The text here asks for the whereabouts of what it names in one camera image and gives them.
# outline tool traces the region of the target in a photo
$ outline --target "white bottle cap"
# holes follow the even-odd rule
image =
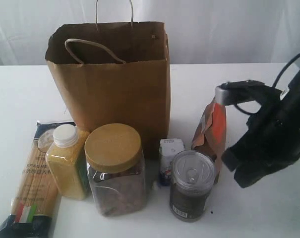
[[[71,124],[60,125],[54,130],[53,138],[56,146],[70,147],[78,141],[77,128]]]

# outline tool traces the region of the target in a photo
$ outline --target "robotic arm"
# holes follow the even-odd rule
[[[253,185],[300,157],[300,70],[285,92],[275,88],[282,73],[293,61],[284,67],[272,87],[248,80],[224,83],[216,88],[217,103],[234,105],[250,115],[246,123],[248,131],[222,155],[228,169],[236,171],[234,178],[241,187]],[[249,113],[237,105],[248,101],[258,102],[261,105],[259,111]]]

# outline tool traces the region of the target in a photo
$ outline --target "brown paper bag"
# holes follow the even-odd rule
[[[158,158],[171,101],[164,23],[63,25],[45,59],[79,128],[128,124],[140,133],[146,157]]]
[[[196,129],[191,149],[208,155],[215,163],[218,182],[222,167],[221,156],[226,143],[226,108],[215,103],[207,105]]]

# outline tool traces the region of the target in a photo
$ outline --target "jar lid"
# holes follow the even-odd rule
[[[216,168],[212,160],[197,151],[185,150],[173,160],[176,183],[190,191],[209,191],[215,181]]]
[[[53,132],[56,146],[66,148],[73,146],[78,141],[77,128],[71,124],[64,124],[57,127]]]
[[[141,154],[141,138],[131,126],[107,124],[95,129],[85,143],[87,162],[97,171],[119,173],[135,165]]]

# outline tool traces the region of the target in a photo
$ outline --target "small jar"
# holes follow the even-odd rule
[[[185,222],[199,220],[215,177],[216,168],[208,156],[193,150],[178,153],[172,163],[172,213]]]
[[[89,183],[84,145],[88,135],[71,124],[60,125],[53,132],[46,162],[62,196],[77,200],[86,197]]]
[[[131,126],[108,124],[85,143],[87,174],[98,210],[116,216],[145,205],[145,162],[141,138]]]

